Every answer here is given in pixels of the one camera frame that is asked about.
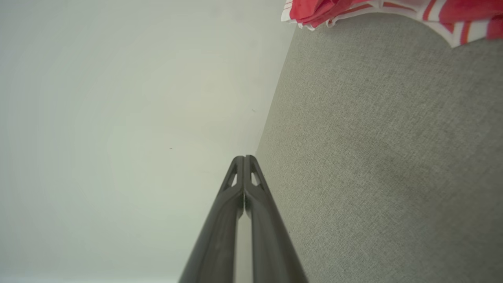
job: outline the red and white fabric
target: red and white fabric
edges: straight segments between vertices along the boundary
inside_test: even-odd
[[[503,0],[287,0],[281,21],[314,30],[367,13],[398,14],[420,21],[456,47],[503,38]]]

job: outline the gray carpet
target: gray carpet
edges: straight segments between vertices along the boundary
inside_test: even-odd
[[[257,158],[311,282],[503,281],[503,41],[298,29]]]

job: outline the red fabric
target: red fabric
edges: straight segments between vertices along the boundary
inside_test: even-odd
[[[461,45],[466,44],[468,42],[468,32],[470,31],[471,21],[468,21],[463,24],[463,29],[461,30],[461,38],[459,42]]]
[[[339,15],[371,8],[372,6],[370,4],[364,3],[366,1],[367,0],[292,0],[290,19],[294,19],[303,25],[311,25],[313,28],[316,28],[322,23],[332,20]],[[484,19],[491,19],[487,26],[486,38],[503,38],[503,0],[446,0],[442,7],[438,7],[438,5],[440,5],[438,0],[423,1],[425,4],[428,3],[422,15],[423,21],[430,20],[431,16],[436,19],[436,15],[430,15],[433,8],[435,8],[435,13],[440,10],[438,22],[451,34],[454,34],[455,23],[463,23],[461,37],[455,39],[455,42],[459,40],[460,44],[467,43],[472,22]],[[358,3],[362,4],[350,9],[351,6]],[[407,6],[391,2],[383,2],[383,7],[414,11],[414,9]],[[477,32],[480,35],[476,35],[475,39],[483,35],[479,28]]]
[[[334,18],[337,15],[343,13],[344,11],[349,9],[349,7],[351,7],[351,5],[353,4],[353,0],[338,0],[338,1],[333,0],[333,1],[336,2],[336,4],[330,11],[309,22],[309,24],[313,26],[313,28],[316,28],[317,26],[324,23],[326,20]],[[363,6],[371,7],[370,4],[365,4]]]
[[[454,32],[454,24],[442,24],[444,28],[446,28],[449,32],[453,33]]]
[[[487,26],[487,39],[503,38],[503,16],[491,19]]]
[[[490,19],[503,15],[502,0],[447,0],[440,11],[441,23]]]
[[[423,14],[423,21],[428,20],[428,16],[430,15],[430,12],[432,11],[433,5],[435,5],[436,0],[431,0],[428,6],[426,7],[426,10]]]
[[[293,0],[290,18],[304,19],[310,17],[324,1],[330,2],[330,0]]]
[[[306,18],[297,19],[297,23],[307,24],[307,23],[313,21],[314,19],[322,17],[324,14],[328,13],[334,6],[335,6],[335,4],[332,1],[330,1],[330,0],[324,1],[321,4],[321,6],[318,8],[318,10],[316,10],[316,12],[314,12],[314,14],[312,14],[311,16],[306,17]]]

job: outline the cloth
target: cloth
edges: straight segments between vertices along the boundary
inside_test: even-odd
[[[424,23],[451,47],[503,38],[502,0],[287,0],[282,21],[314,30],[367,13],[403,15]]]

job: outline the striped cloth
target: striped cloth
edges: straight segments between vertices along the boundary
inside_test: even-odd
[[[399,14],[440,34],[451,47],[503,38],[503,0],[287,0],[281,21],[314,30],[367,13]]]

